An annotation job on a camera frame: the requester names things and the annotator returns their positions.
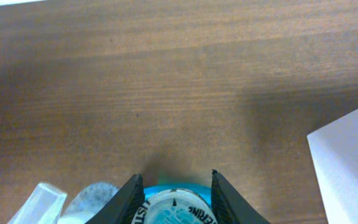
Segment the teal mouthwash bottle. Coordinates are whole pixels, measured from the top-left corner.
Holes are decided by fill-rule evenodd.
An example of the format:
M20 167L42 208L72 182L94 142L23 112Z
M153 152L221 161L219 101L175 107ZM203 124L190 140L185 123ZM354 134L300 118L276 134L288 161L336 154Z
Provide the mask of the teal mouthwash bottle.
M132 224L217 224L211 188L196 184L165 184L144 189L145 202Z

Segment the clear pump soap bottle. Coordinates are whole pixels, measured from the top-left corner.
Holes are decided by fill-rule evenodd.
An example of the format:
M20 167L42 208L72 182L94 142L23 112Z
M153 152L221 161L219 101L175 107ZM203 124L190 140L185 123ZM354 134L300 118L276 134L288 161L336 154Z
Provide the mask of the clear pump soap bottle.
M86 223L118 191L119 188L109 182L97 182L85 187L64 208L68 194L48 182L40 182L8 224Z

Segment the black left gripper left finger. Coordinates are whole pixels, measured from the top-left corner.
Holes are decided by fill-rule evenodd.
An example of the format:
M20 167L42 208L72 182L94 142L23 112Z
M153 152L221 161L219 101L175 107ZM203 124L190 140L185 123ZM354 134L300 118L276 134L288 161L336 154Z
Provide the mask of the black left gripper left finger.
M131 223L137 209L144 202L145 194L142 176L134 174L86 224Z

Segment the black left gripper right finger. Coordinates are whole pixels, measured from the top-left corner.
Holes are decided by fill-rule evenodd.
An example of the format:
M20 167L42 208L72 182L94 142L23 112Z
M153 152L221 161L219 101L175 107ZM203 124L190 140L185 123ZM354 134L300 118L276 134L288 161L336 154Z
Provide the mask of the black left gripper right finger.
M270 224L217 170L212 171L211 208L219 224Z

